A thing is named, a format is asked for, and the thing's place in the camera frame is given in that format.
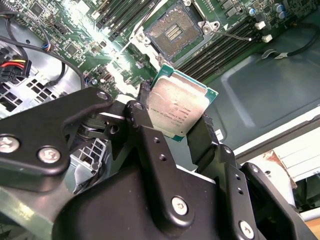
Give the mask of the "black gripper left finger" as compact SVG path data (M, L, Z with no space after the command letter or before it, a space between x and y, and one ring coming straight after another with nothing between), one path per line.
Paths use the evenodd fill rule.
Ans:
M162 132L153 128L146 107L131 100L120 106L112 97L89 87L0 121L0 183L16 189L47 192L63 180L71 159L74 134L92 116L102 114L119 127L105 130L104 139L129 154L136 150L154 219L161 223L191 223L195 212Z

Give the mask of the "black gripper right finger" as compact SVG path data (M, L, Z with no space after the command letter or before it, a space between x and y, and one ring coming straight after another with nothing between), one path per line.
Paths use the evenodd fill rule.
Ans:
M224 240L315 240L305 224L261 168L239 165L220 143L213 120L203 114L187 133L196 172L217 186L217 228Z

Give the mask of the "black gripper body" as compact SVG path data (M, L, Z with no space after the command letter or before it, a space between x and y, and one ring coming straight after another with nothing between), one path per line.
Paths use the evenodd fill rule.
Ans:
M184 170L195 221L180 240L230 240L218 214L217 186ZM54 240L169 240L152 219L140 169L129 167L72 198L58 214Z

